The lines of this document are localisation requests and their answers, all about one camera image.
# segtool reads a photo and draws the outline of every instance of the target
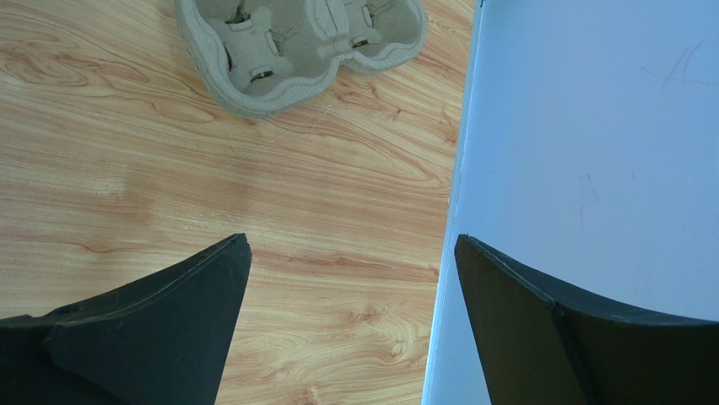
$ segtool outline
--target light brown wood surface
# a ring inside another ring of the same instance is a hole
[[[247,233],[218,403],[419,403],[473,0],[422,53],[264,121],[215,105],[171,0],[0,0],[0,316]]]

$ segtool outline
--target gray molded pulp tray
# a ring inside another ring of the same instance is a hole
[[[320,94],[340,66],[362,75],[417,56],[421,0],[176,0],[176,22],[210,94],[262,118]]]

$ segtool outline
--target wood grain surface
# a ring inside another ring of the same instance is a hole
[[[171,0],[0,1],[0,316],[247,233],[220,404],[419,403],[473,0],[422,53],[264,121],[222,111]]]

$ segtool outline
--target blue plastic surface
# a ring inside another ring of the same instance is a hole
[[[479,21],[431,405],[489,403],[454,264],[462,233],[609,298],[719,321],[719,2],[485,0]]]

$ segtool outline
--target black plastic object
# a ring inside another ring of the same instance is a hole
[[[466,235],[455,256],[493,404],[719,403],[719,323],[610,300]]]
[[[247,286],[244,235],[33,318],[0,321],[1,404],[213,404]]]

